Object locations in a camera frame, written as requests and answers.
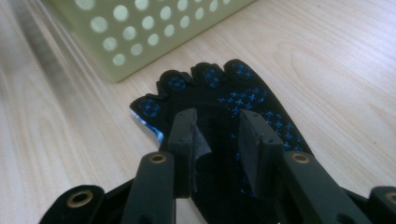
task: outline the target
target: light wood surface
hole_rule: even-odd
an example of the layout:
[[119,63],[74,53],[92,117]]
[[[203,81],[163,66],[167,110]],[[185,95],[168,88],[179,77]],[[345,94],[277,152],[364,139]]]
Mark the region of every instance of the light wood surface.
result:
[[[37,223],[68,189],[134,177],[159,144],[131,118],[132,100],[156,93],[166,70],[233,58],[272,88],[340,186],[363,196],[396,186],[394,1],[259,0],[120,83],[77,46],[64,53],[69,40],[44,21],[52,52],[38,52],[10,2],[0,1],[0,223]],[[204,221],[178,200],[177,223]]]

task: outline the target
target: screw hole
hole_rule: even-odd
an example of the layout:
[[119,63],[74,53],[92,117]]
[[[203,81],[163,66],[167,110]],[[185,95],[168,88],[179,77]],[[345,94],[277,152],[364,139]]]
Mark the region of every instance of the screw hole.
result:
[[164,155],[157,154],[157,155],[150,157],[149,161],[151,163],[162,163],[162,162],[166,161],[166,157]]
[[90,190],[81,190],[72,194],[67,200],[67,206],[71,208],[78,208],[89,203],[93,198],[93,193]]
[[393,204],[396,204],[396,192],[388,192],[385,197]]
[[307,158],[305,155],[295,153],[291,156],[295,161],[299,163],[309,163],[309,158]]

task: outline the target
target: plastic basket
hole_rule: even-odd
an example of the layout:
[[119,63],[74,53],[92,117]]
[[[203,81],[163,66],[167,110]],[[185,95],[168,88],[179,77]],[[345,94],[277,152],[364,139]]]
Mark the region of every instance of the plastic basket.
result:
[[254,0],[41,0],[120,81]]

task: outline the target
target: blue dotted pattern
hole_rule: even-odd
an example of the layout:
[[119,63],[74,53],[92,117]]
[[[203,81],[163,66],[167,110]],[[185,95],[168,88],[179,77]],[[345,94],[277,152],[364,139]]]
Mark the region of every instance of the blue dotted pattern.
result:
[[233,63],[233,71],[243,80],[249,80],[253,77],[250,68],[241,63]]
[[239,114],[240,109],[252,109],[267,98],[267,91],[259,88],[248,89],[242,92],[231,92],[229,96],[219,99],[231,111],[232,118]]
[[146,98],[137,105],[146,117],[155,118],[161,110],[161,107],[150,98]]
[[303,138],[295,132],[296,128],[292,123],[285,121],[281,115],[270,110],[263,112],[262,116],[285,143],[285,150],[303,150],[301,147]]
[[220,74],[216,72],[213,68],[206,68],[203,71],[204,79],[206,85],[210,88],[215,89],[220,84]]
[[173,91],[184,91],[187,87],[186,81],[181,77],[172,77],[168,81],[168,86]]

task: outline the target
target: black plastic part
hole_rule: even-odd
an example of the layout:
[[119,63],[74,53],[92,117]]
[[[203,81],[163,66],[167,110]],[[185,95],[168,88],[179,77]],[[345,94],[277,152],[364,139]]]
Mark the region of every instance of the black plastic part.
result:
[[62,194],[40,223],[93,223],[105,192],[97,186],[78,186]]
[[[292,223],[371,223],[313,156],[285,152],[279,172],[303,219]],[[279,198],[285,200],[285,195],[281,192]],[[280,202],[276,212],[283,217],[287,209]]]
[[195,109],[177,113],[168,141],[165,142],[167,151],[175,157],[175,198],[189,198],[191,195],[191,153],[195,121]]
[[239,153],[253,193],[259,199],[274,198],[276,166],[284,144],[260,114],[242,109],[239,120]]
[[120,223],[175,223],[174,172],[175,160],[171,153],[153,152],[144,156]]
[[350,200],[352,200],[352,202],[354,204],[356,204],[364,214],[367,215],[369,213],[369,211],[367,211],[367,202],[368,202],[367,198],[364,198],[363,196],[361,196],[355,192],[352,192],[348,189],[343,189],[343,190],[347,194],[347,196],[350,198]]
[[118,224],[120,223],[125,204],[131,192],[134,180],[129,180],[124,184],[109,191],[105,195],[100,211],[97,213],[94,223]]
[[367,203],[373,223],[396,223],[396,188],[373,188]]

